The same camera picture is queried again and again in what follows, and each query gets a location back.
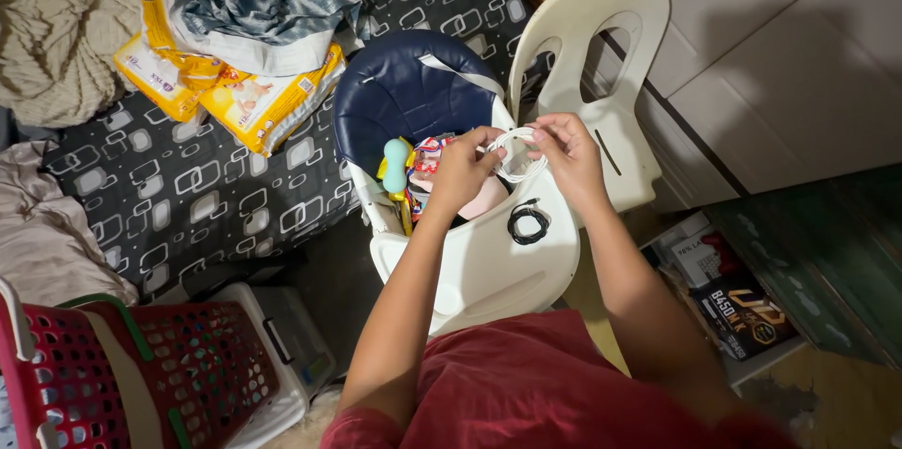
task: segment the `black handle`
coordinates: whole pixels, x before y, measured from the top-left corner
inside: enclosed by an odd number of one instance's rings
[[[279,360],[282,361],[282,364],[292,363],[294,358],[288,357],[288,349],[286,349],[285,345],[281,342],[281,338],[279,338],[276,329],[272,327],[272,317],[264,319],[264,330],[266,331],[266,335],[270,337],[272,345],[276,348],[276,353],[279,354]]]

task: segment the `coiled white cable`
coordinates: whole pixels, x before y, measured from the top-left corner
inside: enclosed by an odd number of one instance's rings
[[[498,147],[504,147],[508,150],[508,154],[510,155],[511,148],[508,147],[508,144],[513,139],[524,139],[532,142],[532,132],[533,129],[529,127],[520,127],[519,129],[514,129],[510,132],[505,132],[502,135],[498,136],[498,138],[491,142],[491,144],[485,148],[485,152],[488,153],[493,149]],[[542,171],[548,165],[548,160],[543,155],[538,160],[533,160],[529,166],[526,168],[526,172],[521,175],[515,175],[513,173],[509,173],[504,170],[504,165],[498,167],[497,174],[498,176],[508,180],[511,183],[520,183],[522,181],[528,180],[529,178],[535,177],[538,173]]]

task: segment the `black patterned bedsheet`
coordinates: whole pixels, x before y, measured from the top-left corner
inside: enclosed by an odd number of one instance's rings
[[[369,0],[373,34],[431,28],[464,40],[502,83],[531,8],[524,0]],[[536,94],[553,59],[524,78]],[[355,211],[335,157],[331,96],[270,157],[215,120],[170,120],[130,94],[64,130],[44,165],[85,207],[107,262],[143,301],[222,260],[285,253]]]

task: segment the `hand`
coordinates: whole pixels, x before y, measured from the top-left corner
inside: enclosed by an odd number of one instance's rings
[[[507,155],[507,151],[499,147],[479,158],[476,147],[488,146],[503,133],[501,129],[479,127],[442,149],[426,213],[454,218],[469,201],[476,199],[491,169]]]
[[[580,215],[611,206],[604,188],[601,152],[579,116],[572,112],[546,114],[527,127],[536,130],[532,139],[539,149],[531,151],[529,158],[545,155],[558,190]]]

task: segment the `black cable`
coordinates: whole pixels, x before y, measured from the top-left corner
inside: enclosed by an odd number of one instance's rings
[[[523,208],[523,206],[530,206],[538,202],[538,199],[530,199],[529,201],[525,201],[523,204],[518,204],[514,206],[511,211],[511,218],[508,220],[508,232],[511,234],[513,240],[519,245],[531,245],[532,243],[537,242],[545,237],[548,234],[548,219],[545,218],[545,215],[539,213],[537,210],[532,208]],[[533,234],[528,234],[526,236],[522,234],[517,234],[517,221],[523,217],[531,216],[536,219],[538,222],[538,231]]]

